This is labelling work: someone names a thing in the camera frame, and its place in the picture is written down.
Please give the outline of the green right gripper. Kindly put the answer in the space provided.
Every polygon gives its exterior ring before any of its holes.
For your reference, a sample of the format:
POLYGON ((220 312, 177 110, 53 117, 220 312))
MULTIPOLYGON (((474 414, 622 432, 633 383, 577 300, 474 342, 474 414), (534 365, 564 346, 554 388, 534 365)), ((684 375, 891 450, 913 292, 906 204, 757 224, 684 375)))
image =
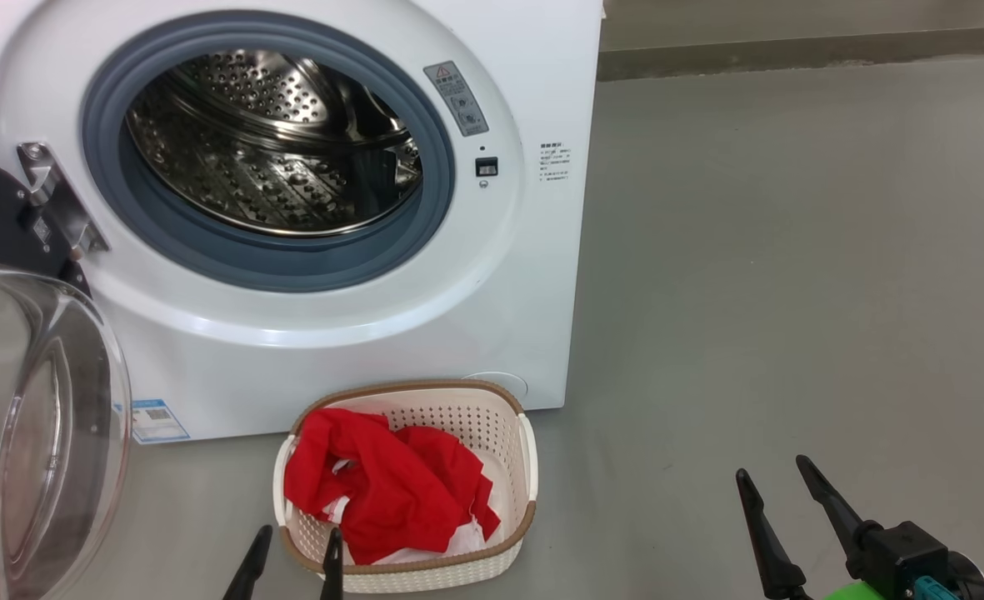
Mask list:
MULTIPOLYGON (((808 456, 797 455, 796 466, 802 475, 812 500, 816 501, 827 515, 843 553, 846 555, 846 569, 849 576, 862 576, 865 559, 862 558, 862 520, 849 502, 827 481, 826 475, 816 467, 808 456)), ((805 592, 807 578, 787 553, 777 538, 771 524, 763 512, 762 495, 748 475, 745 468, 735 473, 748 537, 761 579, 763 596, 766 600, 811 600, 805 592)), ((853 582, 828 593, 824 600, 885 600, 872 586, 865 582, 853 582)))

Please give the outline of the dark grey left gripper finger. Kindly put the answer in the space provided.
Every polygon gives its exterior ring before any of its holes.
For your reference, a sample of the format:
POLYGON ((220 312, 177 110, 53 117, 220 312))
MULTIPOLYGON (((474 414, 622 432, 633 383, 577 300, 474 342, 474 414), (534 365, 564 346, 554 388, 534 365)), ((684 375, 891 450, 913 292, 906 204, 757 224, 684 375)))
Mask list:
POLYGON ((329 532, 327 549, 322 559, 324 582, 319 600, 342 600, 343 567, 342 532, 335 527, 329 532))
POLYGON ((255 585, 266 567, 273 532, 272 525, 263 525, 258 529, 222 600, 252 600, 255 585))

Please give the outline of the red and white clothing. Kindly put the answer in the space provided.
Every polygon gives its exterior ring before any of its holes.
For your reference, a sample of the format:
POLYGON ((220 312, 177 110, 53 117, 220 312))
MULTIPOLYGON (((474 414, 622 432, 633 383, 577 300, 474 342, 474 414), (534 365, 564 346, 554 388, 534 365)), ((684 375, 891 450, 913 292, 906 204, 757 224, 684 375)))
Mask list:
POLYGON ((306 417, 283 474, 296 509, 336 524, 358 565, 405 551, 484 549, 502 524, 482 460, 434 427, 325 407, 306 417))

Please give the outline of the black round glass machine door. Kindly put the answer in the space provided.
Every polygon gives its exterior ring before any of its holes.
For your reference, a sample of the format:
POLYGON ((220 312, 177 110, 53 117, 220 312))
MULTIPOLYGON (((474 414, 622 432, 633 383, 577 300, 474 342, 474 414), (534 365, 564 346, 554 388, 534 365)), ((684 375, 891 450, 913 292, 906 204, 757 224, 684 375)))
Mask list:
POLYGON ((0 600, 61 600, 121 495, 131 388, 61 228, 0 168, 0 600))

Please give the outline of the cream perforated laundry basket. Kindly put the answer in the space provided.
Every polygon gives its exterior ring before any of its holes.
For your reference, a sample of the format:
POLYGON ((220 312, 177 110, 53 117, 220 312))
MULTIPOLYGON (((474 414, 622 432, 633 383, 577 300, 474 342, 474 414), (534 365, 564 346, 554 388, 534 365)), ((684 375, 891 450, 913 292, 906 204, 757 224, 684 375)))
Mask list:
POLYGON ((476 380, 404 381, 358 388, 322 398, 297 419, 279 449, 273 475, 273 506, 282 543, 295 562, 322 573, 329 532, 339 528, 296 509, 283 496, 283 474, 304 419, 339 408, 384 415, 390 428, 434 427, 453 434, 482 460, 492 481, 491 505, 502 524, 484 549, 453 555, 405 551, 400 559, 373 565, 353 561, 343 541, 343 590, 349 593, 416 593, 458 588, 504 573, 521 551, 537 508, 535 437, 521 404, 499 385, 476 380))

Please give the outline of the white washing machine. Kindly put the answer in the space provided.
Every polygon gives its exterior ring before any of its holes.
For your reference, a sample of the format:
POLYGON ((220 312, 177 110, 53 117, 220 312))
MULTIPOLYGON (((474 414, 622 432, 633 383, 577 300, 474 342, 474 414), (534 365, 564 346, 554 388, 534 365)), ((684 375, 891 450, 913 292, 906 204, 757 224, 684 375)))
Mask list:
POLYGON ((567 365, 603 0, 0 0, 0 168, 28 183, 43 142, 111 250, 78 261, 128 366, 132 400, 162 399, 190 440, 285 432, 328 393, 393 380, 514 373, 525 408, 559 408, 567 365), (400 58, 454 145, 434 239, 400 268, 327 292, 263 292, 198 276, 135 237, 87 170, 82 103, 97 68, 168 19, 217 10, 331 24, 400 58), (463 137, 423 69, 454 61, 489 130, 463 137), (545 142, 568 181, 538 182, 545 142), (499 174, 475 175, 498 157, 499 174))

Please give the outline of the grey rubber door gasket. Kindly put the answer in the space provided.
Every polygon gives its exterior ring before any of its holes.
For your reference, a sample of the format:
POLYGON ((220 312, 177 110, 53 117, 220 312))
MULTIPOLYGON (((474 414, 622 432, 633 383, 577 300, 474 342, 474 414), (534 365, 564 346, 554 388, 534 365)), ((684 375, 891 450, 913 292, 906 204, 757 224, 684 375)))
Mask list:
POLYGON ((198 276, 271 293, 354 288, 392 273, 439 232, 457 179, 448 126, 400 58, 331 24, 285 12, 195 12, 127 39, 89 81, 81 141, 103 201, 142 243, 198 276), (312 58, 370 88, 404 121, 419 148, 423 181, 415 197, 384 220, 347 234, 286 238, 222 223, 172 192, 130 137, 129 105, 172 66, 236 48, 312 58))

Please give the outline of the metal door hinge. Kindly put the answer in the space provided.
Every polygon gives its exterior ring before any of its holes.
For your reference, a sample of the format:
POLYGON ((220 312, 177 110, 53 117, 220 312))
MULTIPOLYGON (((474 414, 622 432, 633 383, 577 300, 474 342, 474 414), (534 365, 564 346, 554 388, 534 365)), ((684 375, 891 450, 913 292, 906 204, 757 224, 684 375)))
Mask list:
POLYGON ((30 183, 32 205, 41 208, 61 228, 70 258, 81 261, 89 254, 110 251, 110 244, 77 197, 48 145, 20 143, 17 156, 30 183))

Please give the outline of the blue energy label sticker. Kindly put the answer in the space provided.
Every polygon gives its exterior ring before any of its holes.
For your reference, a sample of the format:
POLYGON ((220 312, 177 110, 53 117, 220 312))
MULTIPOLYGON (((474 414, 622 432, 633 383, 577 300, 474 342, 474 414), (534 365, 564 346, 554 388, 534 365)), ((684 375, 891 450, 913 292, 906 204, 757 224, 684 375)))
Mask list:
POLYGON ((162 399, 131 402, 131 434, 141 445, 184 442, 191 439, 174 412, 162 399))

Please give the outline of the round white filter cap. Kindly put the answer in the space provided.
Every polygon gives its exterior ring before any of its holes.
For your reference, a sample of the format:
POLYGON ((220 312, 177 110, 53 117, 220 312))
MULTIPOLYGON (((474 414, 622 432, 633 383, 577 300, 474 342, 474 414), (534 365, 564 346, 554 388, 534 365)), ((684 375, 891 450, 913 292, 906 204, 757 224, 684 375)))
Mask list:
POLYGON ((511 395, 513 395, 518 402, 522 402, 522 400, 527 397, 529 391, 528 383, 526 383, 525 380, 514 375, 514 373, 509 372, 476 372, 470 373, 470 375, 465 376, 464 379, 484 381, 485 383, 499 385, 499 387, 502 387, 503 390, 511 393, 511 395))

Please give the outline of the small printed text sticker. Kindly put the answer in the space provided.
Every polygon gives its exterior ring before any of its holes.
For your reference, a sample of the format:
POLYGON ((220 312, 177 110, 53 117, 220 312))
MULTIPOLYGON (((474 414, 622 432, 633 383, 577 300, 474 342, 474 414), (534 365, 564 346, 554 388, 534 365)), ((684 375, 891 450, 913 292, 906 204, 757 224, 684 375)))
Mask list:
POLYGON ((572 149, 564 142, 545 142, 537 156, 540 183, 568 181, 572 173, 572 149))

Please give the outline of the grey warning sticker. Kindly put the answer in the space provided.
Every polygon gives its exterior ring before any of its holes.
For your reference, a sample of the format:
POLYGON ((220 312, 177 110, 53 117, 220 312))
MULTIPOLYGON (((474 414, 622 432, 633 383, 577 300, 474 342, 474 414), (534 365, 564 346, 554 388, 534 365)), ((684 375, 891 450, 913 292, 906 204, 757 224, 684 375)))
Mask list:
POLYGON ((441 96, 463 137, 488 132, 483 110, 454 61, 428 65, 423 72, 441 96))

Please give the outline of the grey wall baseboard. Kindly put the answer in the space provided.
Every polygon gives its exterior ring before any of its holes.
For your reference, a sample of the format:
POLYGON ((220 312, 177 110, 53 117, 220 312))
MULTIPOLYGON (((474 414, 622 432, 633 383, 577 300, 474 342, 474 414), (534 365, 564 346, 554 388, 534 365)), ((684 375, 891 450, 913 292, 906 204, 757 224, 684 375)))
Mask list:
POLYGON ((984 27, 602 51, 596 80, 628 81, 984 58, 984 27))

